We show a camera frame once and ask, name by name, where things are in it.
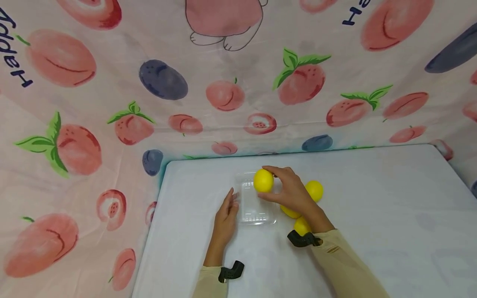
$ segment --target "hand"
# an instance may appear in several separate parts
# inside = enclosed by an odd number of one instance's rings
[[[235,201],[237,195],[233,193],[234,189],[231,188],[215,214],[214,231],[204,261],[206,267],[222,266],[225,247],[235,233],[239,203]]]
[[[300,213],[310,225],[313,233],[328,232],[335,229],[324,211],[313,201],[300,177],[290,167],[278,168],[265,165],[262,168],[280,179],[282,190],[279,194],[259,193],[259,198],[283,205]]]

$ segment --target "beige sleeve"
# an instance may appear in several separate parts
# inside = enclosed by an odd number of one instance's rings
[[[192,298],[225,298],[227,296],[227,283],[223,284],[218,280],[220,269],[221,267],[202,266]]]
[[[389,298],[368,266],[338,230],[314,234],[323,244],[311,250],[333,284],[337,298]]]

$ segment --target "table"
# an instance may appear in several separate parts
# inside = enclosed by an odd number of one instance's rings
[[[134,298],[187,298],[214,215],[237,173],[290,166],[324,186],[319,205],[393,298],[477,297],[477,200],[431,145],[171,162]],[[332,297],[309,249],[287,239],[294,220],[242,226],[224,265],[245,264],[228,298]]]

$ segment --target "plastic tray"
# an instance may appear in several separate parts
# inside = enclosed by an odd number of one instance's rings
[[[246,172],[235,176],[237,200],[240,203],[239,222],[245,225],[274,224],[278,205],[267,202],[257,196],[257,191],[253,187],[253,176],[256,172]],[[281,183],[275,179],[273,192],[279,192]]]

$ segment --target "lemon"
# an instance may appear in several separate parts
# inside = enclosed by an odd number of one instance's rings
[[[305,235],[308,232],[311,232],[311,228],[303,217],[298,218],[293,225],[293,229],[297,231],[300,236]]]
[[[259,169],[253,176],[253,187],[259,193],[269,193],[273,188],[273,174],[265,169]]]
[[[288,208],[285,207],[285,206],[280,205],[280,209],[281,209],[286,215],[290,216],[291,218],[298,218],[298,217],[301,216],[300,213],[295,212],[295,211],[293,211],[293,210],[290,210],[290,209],[288,209]]]
[[[323,186],[318,181],[311,180],[305,185],[305,188],[315,202],[318,202],[323,196]]]

